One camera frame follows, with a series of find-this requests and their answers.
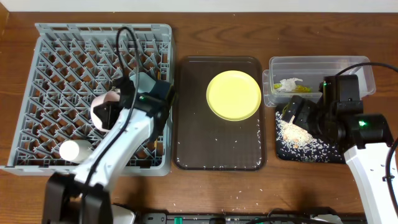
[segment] white wall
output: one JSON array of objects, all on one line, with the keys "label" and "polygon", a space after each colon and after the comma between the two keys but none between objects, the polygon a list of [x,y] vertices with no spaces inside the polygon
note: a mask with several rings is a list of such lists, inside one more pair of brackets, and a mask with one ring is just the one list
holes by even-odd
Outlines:
[{"label": "white wall", "polygon": [[0,0],[9,11],[398,12],[398,0]]}]

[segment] plastic bin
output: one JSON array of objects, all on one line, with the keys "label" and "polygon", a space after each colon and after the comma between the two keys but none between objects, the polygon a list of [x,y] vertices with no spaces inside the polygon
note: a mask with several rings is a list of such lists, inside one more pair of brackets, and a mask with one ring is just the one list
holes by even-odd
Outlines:
[{"label": "plastic bin", "polygon": [[[59,147],[68,139],[86,139],[96,147],[106,133],[90,120],[92,100],[121,76],[115,50],[117,30],[134,29],[141,72],[173,83],[174,40],[166,24],[36,24],[37,40],[7,166],[17,175],[67,173],[77,164],[64,161]],[[120,52],[134,66],[134,42],[123,32]],[[130,76],[135,70],[126,67]],[[171,166],[172,117],[157,145],[143,142],[123,175],[166,175]]]},{"label": "plastic bin", "polygon": [[[269,70],[265,70],[262,74],[264,102],[266,106],[276,106],[279,103],[288,103],[294,95],[317,102],[322,95],[318,92],[318,88],[323,77],[336,75],[342,69],[362,62],[369,62],[369,59],[364,56],[273,57],[269,60]],[[360,97],[376,92],[376,84],[370,66],[354,68],[343,75],[351,74],[358,76]],[[296,84],[311,88],[312,92],[277,92],[274,89],[274,84],[287,78],[302,79],[302,82],[296,82]]]}]

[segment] dish rack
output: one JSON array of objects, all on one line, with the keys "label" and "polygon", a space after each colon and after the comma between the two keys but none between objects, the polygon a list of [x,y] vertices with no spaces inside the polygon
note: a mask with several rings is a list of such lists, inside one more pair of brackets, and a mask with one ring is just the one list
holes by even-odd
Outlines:
[{"label": "dish rack", "polygon": [[[116,33],[126,26],[138,38],[141,72],[173,83],[174,39],[166,24],[36,24],[37,40],[24,99],[6,166],[16,175],[68,173],[77,164],[59,154],[62,142],[86,139],[95,148],[105,137],[90,120],[90,104],[122,75]],[[134,42],[121,34],[124,63],[134,67]],[[171,166],[172,116],[157,144],[144,142],[123,175],[166,175]]]}]

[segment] green light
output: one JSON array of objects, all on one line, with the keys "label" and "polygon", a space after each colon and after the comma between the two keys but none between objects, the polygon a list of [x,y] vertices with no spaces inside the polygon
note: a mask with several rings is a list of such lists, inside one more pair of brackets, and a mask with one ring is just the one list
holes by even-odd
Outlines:
[{"label": "green light", "polygon": [[364,121],[359,121],[359,125],[360,125],[361,127],[363,127],[363,126],[367,125],[367,123],[364,122]]}]

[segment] clear plastic container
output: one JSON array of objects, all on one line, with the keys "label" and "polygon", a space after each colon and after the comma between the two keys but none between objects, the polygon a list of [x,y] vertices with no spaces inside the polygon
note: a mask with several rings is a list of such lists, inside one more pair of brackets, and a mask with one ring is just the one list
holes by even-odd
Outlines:
[{"label": "clear plastic container", "polygon": [[[269,60],[269,70],[262,74],[264,102],[266,106],[288,103],[292,96],[299,95],[317,102],[321,97],[318,92],[323,77],[336,75],[342,69],[357,63],[369,62],[365,56],[304,56],[304,57],[273,57]],[[359,80],[359,95],[364,97],[376,92],[376,84],[370,66],[358,67],[343,75],[356,74]],[[300,78],[297,85],[310,88],[311,93],[280,93],[274,89],[275,83],[282,79]]]}]

